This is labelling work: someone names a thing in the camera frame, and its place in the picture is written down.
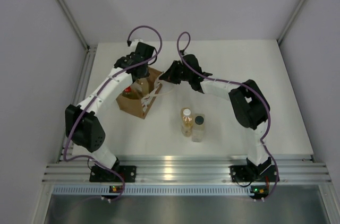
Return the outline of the white cap bottle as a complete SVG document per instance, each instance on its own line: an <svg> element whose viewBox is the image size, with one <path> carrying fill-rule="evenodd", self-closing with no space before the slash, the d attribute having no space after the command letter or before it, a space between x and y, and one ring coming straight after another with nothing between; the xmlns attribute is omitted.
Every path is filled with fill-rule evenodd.
<svg viewBox="0 0 340 224"><path fill-rule="evenodd" d="M181 110L181 131L186 137L190 137L193 127L193 115L189 108Z"/></svg>
<svg viewBox="0 0 340 224"><path fill-rule="evenodd" d="M146 77L137 79L136 84L139 86L138 90L143 97L147 96L150 93L149 81Z"/></svg>

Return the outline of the jute watermelon canvas bag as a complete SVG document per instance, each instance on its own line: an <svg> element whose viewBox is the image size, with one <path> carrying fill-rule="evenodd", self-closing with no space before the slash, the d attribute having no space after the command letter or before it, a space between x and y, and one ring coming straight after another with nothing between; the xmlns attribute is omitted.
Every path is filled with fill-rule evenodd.
<svg viewBox="0 0 340 224"><path fill-rule="evenodd" d="M167 92L161 93L160 91L163 85L159 77L164 72L156 70L152 67L148 67L148 71L149 71L149 76L147 77L147 79L149 81L150 93L147 96L143 97L141 95L140 91L138 90L139 86L136 84L136 82L134 82L132 83L130 87L138 93L139 99L132 100L132 99L125 98L122 96L122 93L116 98L116 101L117 101L117 104L120 110L130 115L142 118L142 119L145 119L152 104L154 103L157 97L166 95L173 90L173 89L170 89Z"/></svg>

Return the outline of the clear bottle dark cap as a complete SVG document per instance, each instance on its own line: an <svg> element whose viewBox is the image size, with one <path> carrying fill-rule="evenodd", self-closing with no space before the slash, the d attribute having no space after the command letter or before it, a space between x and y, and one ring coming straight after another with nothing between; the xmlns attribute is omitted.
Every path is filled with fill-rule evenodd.
<svg viewBox="0 0 340 224"><path fill-rule="evenodd" d="M193 142L201 142L205 134L205 115L195 114L193 119L191 139Z"/></svg>

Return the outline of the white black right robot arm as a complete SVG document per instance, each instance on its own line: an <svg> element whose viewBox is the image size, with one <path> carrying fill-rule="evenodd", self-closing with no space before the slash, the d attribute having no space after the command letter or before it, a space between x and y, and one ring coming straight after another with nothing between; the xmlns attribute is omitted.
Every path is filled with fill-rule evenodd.
<svg viewBox="0 0 340 224"><path fill-rule="evenodd" d="M270 112L268 102L254 80L232 83L212 79L211 76L211 73L202 70L193 54L187 54L180 61L172 62L159 79L172 84L186 81L194 91L228 100L236 120L246 129L248 143L246 165L236 168L233 181L261 181L272 165L265 145Z"/></svg>

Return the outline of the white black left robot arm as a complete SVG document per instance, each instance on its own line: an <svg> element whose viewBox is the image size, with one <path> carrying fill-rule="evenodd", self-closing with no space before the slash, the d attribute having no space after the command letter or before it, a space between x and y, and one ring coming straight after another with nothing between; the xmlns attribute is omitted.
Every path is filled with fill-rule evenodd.
<svg viewBox="0 0 340 224"><path fill-rule="evenodd" d="M70 104L65 110L66 145L73 142L85 149L86 153L64 158L64 161L88 158L102 169L102 176L110 182L123 178L120 176L119 159L105 143L106 134L100 117L123 90L137 79L148 77L148 63L158 55L155 47L141 41L130 46L131 52L114 63L110 73L93 93L77 105Z"/></svg>

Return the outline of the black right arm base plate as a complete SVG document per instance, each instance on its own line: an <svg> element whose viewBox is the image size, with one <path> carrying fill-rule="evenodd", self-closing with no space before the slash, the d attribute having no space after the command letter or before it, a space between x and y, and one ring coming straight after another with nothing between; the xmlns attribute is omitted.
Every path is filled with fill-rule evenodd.
<svg viewBox="0 0 340 224"><path fill-rule="evenodd" d="M235 183L250 183L250 182L275 182L277 171L274 165L271 165L262 174L256 174L246 165L234 165L230 168L232 181Z"/></svg>

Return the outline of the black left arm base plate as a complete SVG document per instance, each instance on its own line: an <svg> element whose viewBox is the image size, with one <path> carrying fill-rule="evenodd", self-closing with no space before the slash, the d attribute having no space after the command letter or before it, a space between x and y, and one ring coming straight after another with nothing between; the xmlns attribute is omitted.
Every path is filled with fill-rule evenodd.
<svg viewBox="0 0 340 224"><path fill-rule="evenodd" d="M134 183L137 167L136 166L120 166L117 173L124 179L126 183ZM109 183L120 182L120 178L114 175L112 172L102 169L101 167L94 165L91 167L91 173L89 181L92 183Z"/></svg>

